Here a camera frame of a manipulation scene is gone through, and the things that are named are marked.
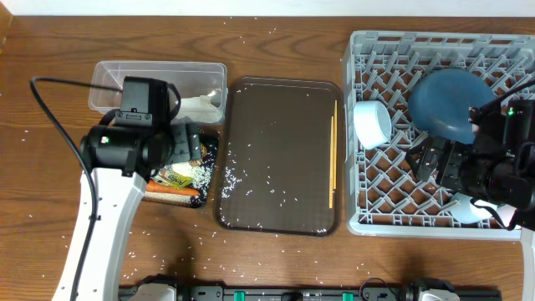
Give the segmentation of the small blue cup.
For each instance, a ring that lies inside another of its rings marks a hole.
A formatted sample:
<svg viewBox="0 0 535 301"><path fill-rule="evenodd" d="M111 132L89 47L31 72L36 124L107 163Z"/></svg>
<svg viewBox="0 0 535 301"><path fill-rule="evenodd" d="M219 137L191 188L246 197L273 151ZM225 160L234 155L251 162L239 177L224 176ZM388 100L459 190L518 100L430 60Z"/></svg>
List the small blue cup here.
<svg viewBox="0 0 535 301"><path fill-rule="evenodd" d="M471 196L456 193L451 198L456 204L449 210L451 216L462 224L472 224L492 217L487 207L497 209L497 205L483 200L472 200Z"/></svg>

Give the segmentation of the brown food scrap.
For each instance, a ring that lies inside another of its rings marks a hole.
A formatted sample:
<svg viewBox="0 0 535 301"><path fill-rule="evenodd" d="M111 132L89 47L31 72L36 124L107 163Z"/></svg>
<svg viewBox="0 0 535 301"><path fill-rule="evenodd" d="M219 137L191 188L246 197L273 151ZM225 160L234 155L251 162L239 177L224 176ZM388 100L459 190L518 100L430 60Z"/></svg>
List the brown food scrap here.
<svg viewBox="0 0 535 301"><path fill-rule="evenodd" d="M208 149L201 144L201 158L204 159L208 155Z"/></svg>

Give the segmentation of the dark blue plate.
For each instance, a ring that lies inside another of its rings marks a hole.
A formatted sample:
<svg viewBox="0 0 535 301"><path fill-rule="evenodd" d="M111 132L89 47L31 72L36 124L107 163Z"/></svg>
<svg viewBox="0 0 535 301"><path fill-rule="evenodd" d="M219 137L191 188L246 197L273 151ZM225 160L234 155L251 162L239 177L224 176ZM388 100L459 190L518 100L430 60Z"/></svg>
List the dark blue plate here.
<svg viewBox="0 0 535 301"><path fill-rule="evenodd" d="M425 76L410 92L412 123L428 135L471 144L475 135L468 121L469 109L495 99L491 88L475 74L462 69L442 69Z"/></svg>

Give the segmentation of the pink cup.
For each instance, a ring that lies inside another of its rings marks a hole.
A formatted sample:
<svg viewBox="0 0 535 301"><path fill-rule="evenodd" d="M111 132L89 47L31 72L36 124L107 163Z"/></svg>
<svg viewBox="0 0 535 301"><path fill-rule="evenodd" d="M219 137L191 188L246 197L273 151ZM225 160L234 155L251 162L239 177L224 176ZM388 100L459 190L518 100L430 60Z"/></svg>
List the pink cup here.
<svg viewBox="0 0 535 301"><path fill-rule="evenodd" d="M516 225L514 228L510 227L515 211L516 209L514 207L508 205L499 206L497 208L497 215L499 216L497 219L498 224L508 231L511 231L512 229L519 230L521 228L519 225Z"/></svg>

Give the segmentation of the light blue rice bowl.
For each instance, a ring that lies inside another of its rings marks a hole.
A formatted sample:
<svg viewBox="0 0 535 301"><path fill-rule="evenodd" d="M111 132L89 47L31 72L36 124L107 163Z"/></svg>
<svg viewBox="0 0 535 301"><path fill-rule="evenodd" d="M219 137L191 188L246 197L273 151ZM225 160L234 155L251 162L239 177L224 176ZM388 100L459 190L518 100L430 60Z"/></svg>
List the light blue rice bowl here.
<svg viewBox="0 0 535 301"><path fill-rule="evenodd" d="M378 100L359 101L354 106L354 129L359 143L372 150L390 141L390 114Z"/></svg>

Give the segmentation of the foil snack wrapper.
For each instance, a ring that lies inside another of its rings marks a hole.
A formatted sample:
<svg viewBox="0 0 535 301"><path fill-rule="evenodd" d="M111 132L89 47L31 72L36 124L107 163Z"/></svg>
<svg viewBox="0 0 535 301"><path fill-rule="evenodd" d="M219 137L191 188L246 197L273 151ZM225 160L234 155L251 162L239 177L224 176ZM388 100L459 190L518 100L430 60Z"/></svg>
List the foil snack wrapper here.
<svg viewBox="0 0 535 301"><path fill-rule="evenodd" d="M174 171L159 170L158 173L152 177L152 179L163 185L175 189L187 188L193 181L189 176L180 175Z"/></svg>

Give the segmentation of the white napkin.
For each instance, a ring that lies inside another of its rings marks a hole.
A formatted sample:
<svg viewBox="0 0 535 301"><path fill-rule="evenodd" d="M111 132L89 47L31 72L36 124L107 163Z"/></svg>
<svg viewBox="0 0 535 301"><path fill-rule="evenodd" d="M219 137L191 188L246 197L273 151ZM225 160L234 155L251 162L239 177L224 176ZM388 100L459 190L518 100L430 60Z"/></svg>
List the white napkin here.
<svg viewBox="0 0 535 301"><path fill-rule="evenodd" d="M182 99L181 108L176 115L177 120L204 124L218 124L222 118L223 113L211 103L211 98L207 95Z"/></svg>

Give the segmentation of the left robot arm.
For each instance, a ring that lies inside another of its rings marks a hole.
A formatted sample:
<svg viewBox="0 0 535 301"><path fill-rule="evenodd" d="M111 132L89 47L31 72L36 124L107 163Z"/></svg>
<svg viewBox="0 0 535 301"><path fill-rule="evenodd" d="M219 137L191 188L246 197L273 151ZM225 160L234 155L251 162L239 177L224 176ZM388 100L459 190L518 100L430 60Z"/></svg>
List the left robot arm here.
<svg viewBox="0 0 535 301"><path fill-rule="evenodd" d="M74 234L56 300L116 300L130 227L151 175L201 158L200 141L173 125L181 102L175 85L125 77L121 105L81 141L84 172Z"/></svg>

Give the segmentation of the orange carrot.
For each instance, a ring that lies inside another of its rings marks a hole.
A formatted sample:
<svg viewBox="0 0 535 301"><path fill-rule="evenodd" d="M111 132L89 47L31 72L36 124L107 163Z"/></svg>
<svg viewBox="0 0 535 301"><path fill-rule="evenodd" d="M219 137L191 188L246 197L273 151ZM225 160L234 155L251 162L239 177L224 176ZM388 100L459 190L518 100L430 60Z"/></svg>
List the orange carrot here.
<svg viewBox="0 0 535 301"><path fill-rule="evenodd" d="M166 194L175 194L181 196L199 196L200 192L194 188L185 187L185 188L174 188L161 185L155 181L149 180L146 186L148 192L154 193L166 193Z"/></svg>

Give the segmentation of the wooden chopstick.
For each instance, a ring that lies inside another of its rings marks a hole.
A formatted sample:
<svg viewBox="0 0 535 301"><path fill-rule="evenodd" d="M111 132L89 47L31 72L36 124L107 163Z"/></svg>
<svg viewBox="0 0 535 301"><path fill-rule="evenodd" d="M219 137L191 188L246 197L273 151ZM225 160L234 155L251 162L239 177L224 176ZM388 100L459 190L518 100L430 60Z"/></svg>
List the wooden chopstick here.
<svg viewBox="0 0 535 301"><path fill-rule="evenodd" d="M332 141L333 141L333 147L332 147L332 151L333 151L333 167L332 167L332 172L333 172L333 190L336 190L337 189L337 149L338 149L338 124L337 124L337 119L338 119L338 101L335 100L334 101L334 115L333 115L333 138L332 138Z"/></svg>
<svg viewBox="0 0 535 301"><path fill-rule="evenodd" d="M331 116L329 138L329 209L334 207L334 116Z"/></svg>

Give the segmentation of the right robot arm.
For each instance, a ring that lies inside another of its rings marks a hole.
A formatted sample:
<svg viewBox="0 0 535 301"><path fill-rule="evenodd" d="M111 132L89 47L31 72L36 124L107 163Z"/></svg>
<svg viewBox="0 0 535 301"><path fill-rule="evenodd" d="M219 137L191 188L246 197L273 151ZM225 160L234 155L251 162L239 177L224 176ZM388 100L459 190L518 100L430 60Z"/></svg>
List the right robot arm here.
<svg viewBox="0 0 535 301"><path fill-rule="evenodd" d="M534 102L508 102L503 114L495 101L471 108L478 126L472 144L428 136L405 153L420 181L438 172L439 186L515 209L506 229L520 227L524 261L523 300L534 299Z"/></svg>

